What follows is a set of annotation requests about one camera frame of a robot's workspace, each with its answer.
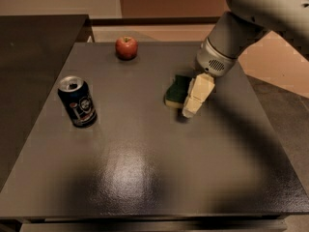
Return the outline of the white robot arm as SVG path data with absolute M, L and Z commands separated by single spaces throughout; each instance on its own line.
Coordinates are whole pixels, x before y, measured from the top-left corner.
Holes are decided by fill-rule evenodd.
M 226 0 L 225 12 L 201 43 L 196 63 L 203 70 L 189 84 L 183 116 L 193 117 L 242 52 L 268 32 L 279 34 L 309 57 L 308 0 Z

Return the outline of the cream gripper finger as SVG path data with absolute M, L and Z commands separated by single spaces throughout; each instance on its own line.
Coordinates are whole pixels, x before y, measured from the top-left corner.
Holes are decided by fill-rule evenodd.
M 192 118 L 211 94 L 214 87 L 214 78 L 207 73 L 198 74 L 193 78 L 189 84 L 187 97 L 184 100 L 183 116 Z

